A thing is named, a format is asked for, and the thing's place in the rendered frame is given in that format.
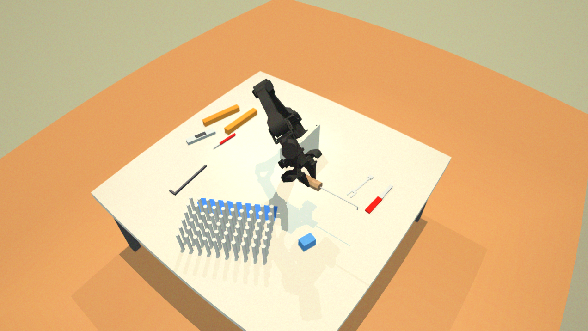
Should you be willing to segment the blue tape strip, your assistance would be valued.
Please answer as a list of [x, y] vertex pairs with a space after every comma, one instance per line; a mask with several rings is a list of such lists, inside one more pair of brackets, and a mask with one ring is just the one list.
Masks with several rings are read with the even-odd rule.
[[[205, 198], [201, 198], [201, 200], [202, 200], [202, 204], [203, 205], [206, 205], [206, 199]], [[216, 206], [214, 200], [215, 199], [210, 199], [210, 205], [211, 206]], [[219, 208], [221, 210], [221, 208], [224, 206], [224, 202], [221, 201], [221, 200], [218, 200], [218, 201], [219, 201]], [[232, 202], [227, 201], [227, 203], [228, 203], [228, 206], [229, 206], [229, 212], [231, 214], [231, 208], [233, 208]], [[242, 202], [237, 202], [237, 208], [238, 208], [239, 217], [240, 217], [240, 210], [242, 209], [241, 203]], [[245, 203], [245, 205], [246, 205], [246, 212], [247, 212], [248, 218], [250, 218], [249, 211], [251, 210], [251, 203]], [[260, 212], [260, 205], [255, 204], [255, 210], [256, 210], [256, 214], [257, 214], [257, 219], [259, 219], [259, 214], [258, 213]], [[268, 213], [270, 212], [269, 210], [270, 210], [270, 206], [269, 205], [264, 205], [264, 214], [265, 214], [265, 220], [266, 221], [269, 220], [269, 216], [268, 216]], [[222, 210], [221, 210], [221, 212], [222, 212]], [[277, 206], [273, 206], [274, 221], [275, 221], [275, 218], [276, 218], [276, 212], [277, 212]]]

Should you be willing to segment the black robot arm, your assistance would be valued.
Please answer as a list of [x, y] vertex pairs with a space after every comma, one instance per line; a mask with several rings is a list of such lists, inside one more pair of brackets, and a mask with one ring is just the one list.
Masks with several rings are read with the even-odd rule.
[[251, 92], [256, 98], [259, 98], [264, 112], [268, 116], [268, 131], [274, 143], [280, 143], [282, 146], [282, 155], [285, 159], [278, 162], [279, 166], [282, 169], [293, 167], [290, 159], [295, 158], [298, 154], [299, 143], [297, 139], [301, 138], [308, 129], [305, 130], [300, 123], [302, 118], [299, 113], [290, 107], [285, 107], [277, 98], [270, 80], [262, 80], [253, 89]]

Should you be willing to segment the blue cube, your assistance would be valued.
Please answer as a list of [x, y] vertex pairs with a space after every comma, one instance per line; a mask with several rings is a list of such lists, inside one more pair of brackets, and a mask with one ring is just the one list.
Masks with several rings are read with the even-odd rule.
[[310, 247], [316, 245], [316, 239], [315, 237], [313, 237], [311, 233], [309, 233], [306, 234], [304, 237], [298, 239], [298, 245], [302, 247], [302, 249], [305, 251]]

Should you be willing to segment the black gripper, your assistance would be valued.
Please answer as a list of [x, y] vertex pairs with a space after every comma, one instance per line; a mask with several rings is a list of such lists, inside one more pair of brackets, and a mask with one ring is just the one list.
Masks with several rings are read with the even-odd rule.
[[315, 161], [313, 158], [319, 158], [322, 156], [322, 152], [318, 149], [313, 149], [308, 151], [304, 154], [304, 147], [298, 148], [298, 154], [295, 158], [290, 159], [292, 162], [292, 166], [294, 167], [293, 170], [287, 170], [281, 175], [281, 179], [283, 183], [286, 182], [293, 182], [294, 180], [300, 180], [306, 187], [310, 187], [308, 179], [306, 177], [305, 172], [302, 172], [301, 169], [305, 167], [311, 177], [316, 179], [316, 164], [317, 160]]

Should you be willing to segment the orange rectangular bar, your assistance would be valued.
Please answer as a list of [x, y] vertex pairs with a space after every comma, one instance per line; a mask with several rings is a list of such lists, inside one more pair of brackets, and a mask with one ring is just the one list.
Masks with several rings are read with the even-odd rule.
[[234, 106], [229, 107], [221, 112], [218, 112], [212, 116], [204, 118], [202, 120], [202, 122], [203, 122], [203, 125], [209, 126], [209, 125], [212, 125], [212, 123], [216, 123], [217, 121], [222, 120], [223, 118], [226, 118], [228, 116], [231, 116], [237, 112], [240, 112], [240, 108], [237, 104], [235, 104]]
[[252, 119], [254, 116], [257, 116], [257, 110], [252, 108], [243, 116], [239, 117], [235, 121], [233, 121], [230, 125], [224, 128], [226, 134], [231, 134], [233, 131], [237, 130], [241, 125], [244, 125], [247, 121]]

